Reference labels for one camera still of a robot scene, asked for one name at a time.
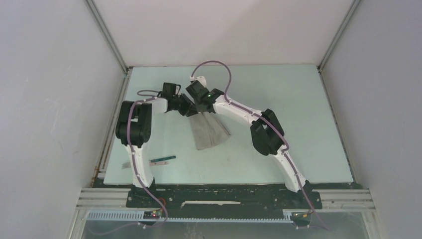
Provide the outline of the grey cloth napkin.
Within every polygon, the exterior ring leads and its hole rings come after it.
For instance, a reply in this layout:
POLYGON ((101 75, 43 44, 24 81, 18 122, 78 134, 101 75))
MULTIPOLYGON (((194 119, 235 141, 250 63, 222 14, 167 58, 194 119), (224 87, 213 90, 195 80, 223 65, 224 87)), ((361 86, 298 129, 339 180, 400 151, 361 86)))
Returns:
POLYGON ((230 133, 213 113, 199 113, 188 117, 197 150, 215 147, 227 141, 230 133))

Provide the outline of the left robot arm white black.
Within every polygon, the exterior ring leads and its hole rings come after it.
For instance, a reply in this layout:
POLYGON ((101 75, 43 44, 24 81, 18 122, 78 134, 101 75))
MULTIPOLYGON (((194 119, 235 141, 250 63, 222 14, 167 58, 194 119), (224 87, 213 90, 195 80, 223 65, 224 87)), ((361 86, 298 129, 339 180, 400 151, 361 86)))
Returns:
POLYGON ((160 91, 138 91, 138 96, 145 97, 143 100, 121 103, 115 135, 129 154, 135 187, 149 188, 154 184, 145 155, 152 134, 153 115, 177 111, 184 117, 190 117, 198 113, 194 102, 180 93, 180 89, 181 85, 164 83, 160 91))

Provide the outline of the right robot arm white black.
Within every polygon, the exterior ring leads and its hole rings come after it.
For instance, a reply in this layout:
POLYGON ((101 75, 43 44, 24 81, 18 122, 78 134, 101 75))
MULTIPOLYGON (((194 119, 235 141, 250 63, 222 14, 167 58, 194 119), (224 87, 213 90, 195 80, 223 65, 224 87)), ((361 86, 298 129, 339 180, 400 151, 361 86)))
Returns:
POLYGON ((271 109, 259 111, 233 100, 221 90, 210 91, 203 77, 191 78, 186 90, 199 112, 223 115, 249 127, 255 150, 264 156, 273 156, 278 162, 285 186, 292 191, 289 195, 291 205, 302 208, 309 202, 310 197, 303 190, 307 180, 293 162, 284 130, 271 109))

